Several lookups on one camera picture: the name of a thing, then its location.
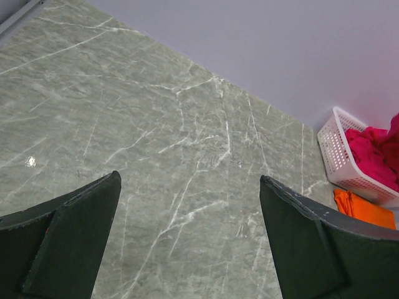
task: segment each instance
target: white wall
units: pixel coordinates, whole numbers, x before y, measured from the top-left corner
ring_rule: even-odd
[[[398,0],[88,0],[319,128],[399,112]]]

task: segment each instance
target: laundry basket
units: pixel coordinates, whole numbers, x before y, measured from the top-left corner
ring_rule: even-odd
[[[364,174],[353,158],[345,137],[347,129],[363,131],[367,125],[338,107],[317,134],[330,182],[384,206],[399,204],[399,192]]]

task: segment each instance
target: pink cloth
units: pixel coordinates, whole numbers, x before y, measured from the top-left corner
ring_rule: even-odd
[[[387,165],[396,172],[399,186],[399,114],[392,118],[391,128],[387,136],[379,139],[378,147],[384,155]]]
[[[399,114],[392,119],[389,132],[368,127],[363,132],[349,129],[345,136],[359,169],[399,191]]]

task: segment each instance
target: marble floor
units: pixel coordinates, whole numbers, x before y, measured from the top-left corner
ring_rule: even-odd
[[[259,178],[334,207],[310,128],[79,0],[0,48],[0,107],[0,215],[120,171],[93,299],[281,298]]]

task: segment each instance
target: orange cloth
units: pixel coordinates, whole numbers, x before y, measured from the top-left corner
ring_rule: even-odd
[[[376,206],[350,191],[336,189],[334,195],[341,213],[387,229],[397,229],[392,211]]]

